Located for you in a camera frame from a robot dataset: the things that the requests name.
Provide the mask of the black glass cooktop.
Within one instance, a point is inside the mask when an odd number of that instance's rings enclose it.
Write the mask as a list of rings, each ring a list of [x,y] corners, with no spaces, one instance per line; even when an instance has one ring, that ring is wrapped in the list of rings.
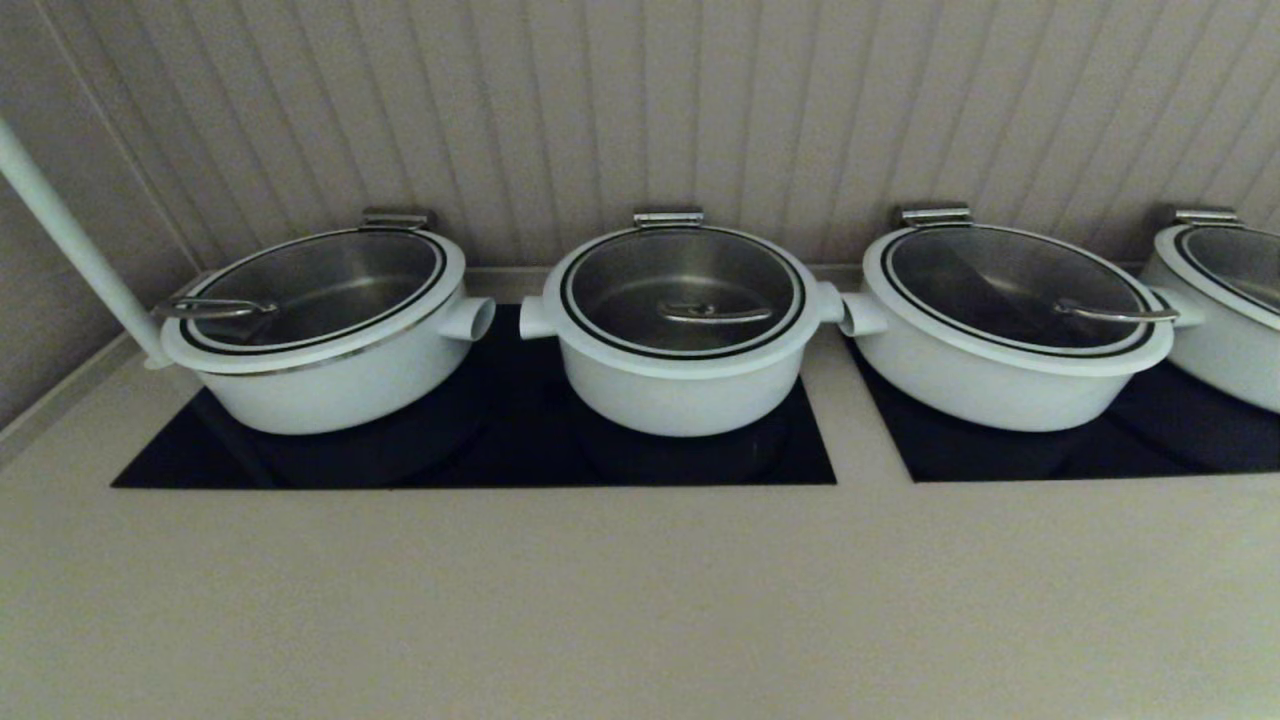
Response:
[[[1093,480],[1280,471],[1280,414],[1161,363],[1084,425],[1015,432],[964,421],[892,387],[845,346],[908,473],[922,482]]]
[[[392,415],[315,436],[234,420],[198,392],[114,480],[132,489],[468,489],[832,486],[801,384],[762,419],[718,436],[645,434],[570,387],[558,345],[524,341],[503,305],[438,388]]]

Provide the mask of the white pole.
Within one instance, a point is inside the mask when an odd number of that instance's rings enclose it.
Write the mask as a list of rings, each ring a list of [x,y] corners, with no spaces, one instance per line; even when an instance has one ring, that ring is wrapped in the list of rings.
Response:
[[[83,281],[143,350],[148,369],[172,366],[160,328],[70,213],[6,119],[0,115],[0,176],[46,231]]]

